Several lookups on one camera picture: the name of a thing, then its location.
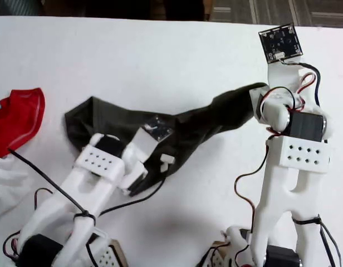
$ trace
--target black circuit board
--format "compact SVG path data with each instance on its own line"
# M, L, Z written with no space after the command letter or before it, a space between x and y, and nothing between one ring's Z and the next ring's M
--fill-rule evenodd
M149 120L142 128L158 142L162 142L173 133L172 128L168 127L165 121L159 118L159 116L155 116Z
M259 32L268 64L303 55L294 24Z

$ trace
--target tabletop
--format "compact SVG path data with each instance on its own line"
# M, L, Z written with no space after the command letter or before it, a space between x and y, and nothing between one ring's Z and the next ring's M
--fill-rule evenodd
M77 155L66 137L63 114L90 96L124 108L176 114L208 105L223 92L267 82L258 32L270 27L0 17L0 99L12 89L35 87L46 98L40 131L18 152L61 183ZM304 61L321 72L319 98L334 123L320 211L343 257L343 29L298 27L297 33ZM151 199L101 217L97 227L118 239L130 266L194 266L214 240L222 240L221 230L250 227L251 210L236 197L233 183L258 167L268 135L264 125L251 119L240 129L212 137ZM0 217L0 266L6 262L4 239L27 222L33 213L32 193L46 185L28 166L16 162L15 167L26 170L34 186ZM247 177L239 190L258 202L262 176L263 171ZM108 206L129 200L116 191ZM279 244L295 247L289 214L281 218L274 236ZM329 265L320 238L315 260L316 266Z

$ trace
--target white fabric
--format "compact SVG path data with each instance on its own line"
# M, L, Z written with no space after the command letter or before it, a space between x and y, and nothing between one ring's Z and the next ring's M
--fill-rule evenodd
M12 164L11 154L0 158L0 215L18 205L32 185L26 173L11 170Z

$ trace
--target red fabric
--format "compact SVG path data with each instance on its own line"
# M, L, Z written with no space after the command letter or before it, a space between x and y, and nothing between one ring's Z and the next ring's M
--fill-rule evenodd
M40 88L12 90L0 104L0 157L4 157L9 154L8 147L15 150L36 135L43 120L45 99Z

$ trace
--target robotic arm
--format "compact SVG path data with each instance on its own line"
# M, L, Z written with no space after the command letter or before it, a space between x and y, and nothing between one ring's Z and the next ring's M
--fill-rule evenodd
M85 249L87 244L93 258L100 259L109 250L111 239L95 228L96 218L116 188L128 193L134 181L146 176L143 163L171 132L156 117L138 129L127 147L116 137L93 135L60 187L87 212L79 213L81 208L56 191L39 206L21 230L16 265L91 266L91 257ZM45 235L72 218L74 224L66 233L64 244Z
M252 215L251 230L229 227L225 233L225 246L228 244L225 256L221 257L215 248L202 266L211 266L215 257L223 266L232 267L315 267L319 232L322 238L324 234L318 198L329 167L327 139L332 134L331 119L320 108L317 98L320 73L313 66L301 63L302 51L292 24L260 32L259 36L268 61L269 86L249 93L255 118L270 126L268 130L273 133L267 140L261 199ZM300 76L300 72L308 69L315 73ZM314 103L301 92L315 80ZM298 170L298 182L291 191L285 186L290 169ZM268 243L273 228L286 211L291 212L295 223L295 251Z

